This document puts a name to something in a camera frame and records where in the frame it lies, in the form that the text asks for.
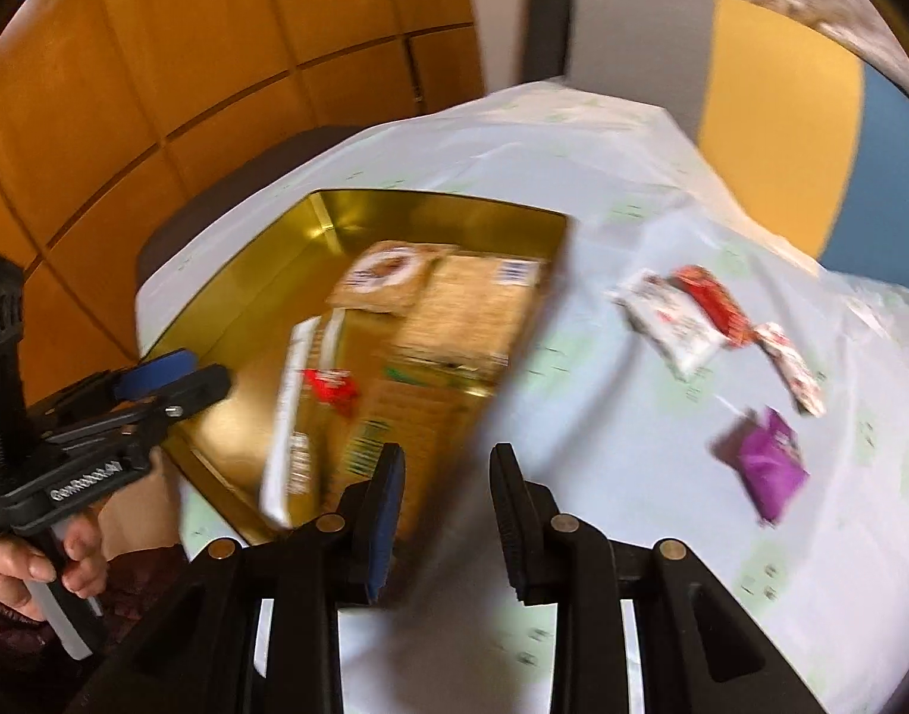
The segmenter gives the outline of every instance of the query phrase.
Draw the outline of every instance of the white stick package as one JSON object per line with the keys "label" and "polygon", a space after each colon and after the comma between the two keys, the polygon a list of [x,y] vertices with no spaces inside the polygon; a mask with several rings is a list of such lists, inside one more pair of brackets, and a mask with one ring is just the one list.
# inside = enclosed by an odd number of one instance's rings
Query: white stick package
{"label": "white stick package", "polygon": [[726,343],[726,337],[695,300],[650,270],[632,276],[615,300],[627,309],[634,326],[653,341],[672,372],[683,381],[689,381]]}

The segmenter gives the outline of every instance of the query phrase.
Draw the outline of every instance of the candy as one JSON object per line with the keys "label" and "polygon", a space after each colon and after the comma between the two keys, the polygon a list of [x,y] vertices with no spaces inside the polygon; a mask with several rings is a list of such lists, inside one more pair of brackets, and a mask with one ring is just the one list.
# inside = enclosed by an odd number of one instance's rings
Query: candy
{"label": "candy", "polygon": [[755,330],[756,338],[772,357],[772,362],[785,379],[795,401],[813,416],[824,416],[825,402],[822,399],[821,387],[808,370],[808,364],[783,332],[781,325],[767,321],[756,326]]}
{"label": "candy", "polygon": [[348,370],[303,370],[302,374],[320,402],[332,405],[340,416],[352,416],[358,386]]}
{"label": "candy", "polygon": [[683,381],[726,343],[691,297],[652,271],[637,272],[616,297]]}
{"label": "candy", "polygon": [[695,300],[729,345],[742,348],[753,342],[751,324],[738,303],[710,272],[700,265],[684,265],[672,275]]}
{"label": "candy", "polygon": [[777,411],[766,409],[766,422],[749,433],[739,449],[739,469],[759,514],[777,524],[805,481],[795,433]]}

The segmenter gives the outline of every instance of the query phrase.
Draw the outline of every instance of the blue panel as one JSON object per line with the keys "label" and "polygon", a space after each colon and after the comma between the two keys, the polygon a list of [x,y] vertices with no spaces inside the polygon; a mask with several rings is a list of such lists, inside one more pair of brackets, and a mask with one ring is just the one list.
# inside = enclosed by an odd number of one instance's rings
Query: blue panel
{"label": "blue panel", "polygon": [[909,287],[909,99],[870,66],[858,157],[820,262]]}

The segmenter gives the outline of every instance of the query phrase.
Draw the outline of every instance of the purple snack package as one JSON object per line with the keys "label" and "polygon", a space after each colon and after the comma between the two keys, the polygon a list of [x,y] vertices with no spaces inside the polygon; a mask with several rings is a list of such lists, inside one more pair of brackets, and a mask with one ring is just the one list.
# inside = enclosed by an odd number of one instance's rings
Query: purple snack package
{"label": "purple snack package", "polygon": [[742,441],[739,465],[759,514],[777,524],[791,498],[808,479],[795,433],[777,411],[766,409],[766,422]]}

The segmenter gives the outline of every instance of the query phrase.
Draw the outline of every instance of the food package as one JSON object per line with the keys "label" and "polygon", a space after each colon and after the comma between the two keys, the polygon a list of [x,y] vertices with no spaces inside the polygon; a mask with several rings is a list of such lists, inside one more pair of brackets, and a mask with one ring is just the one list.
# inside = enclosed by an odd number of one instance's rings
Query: food package
{"label": "food package", "polygon": [[438,258],[453,245],[378,242],[343,275],[329,305],[404,316],[415,305]]}
{"label": "food package", "polygon": [[682,381],[689,381],[726,343],[695,300],[650,270],[637,272],[615,297]]}
{"label": "food package", "polygon": [[742,441],[739,469],[759,514],[770,524],[780,521],[808,479],[794,432],[771,408],[766,410],[764,424]]}
{"label": "food package", "polygon": [[772,358],[795,401],[813,416],[824,416],[825,400],[821,387],[782,326],[773,321],[759,324],[756,326],[756,338]]}
{"label": "food package", "polygon": [[706,312],[730,347],[742,348],[756,339],[745,312],[708,270],[700,265],[684,265],[672,278]]}
{"label": "food package", "polygon": [[396,538],[410,540],[451,446],[460,405],[454,389],[376,381],[362,399],[358,423],[329,480],[326,509],[336,509],[346,486],[370,479],[385,443],[398,443],[405,452],[405,492]]}
{"label": "food package", "polygon": [[537,294],[542,262],[451,255],[432,273],[394,340],[403,357],[453,365],[482,378],[508,364]]}

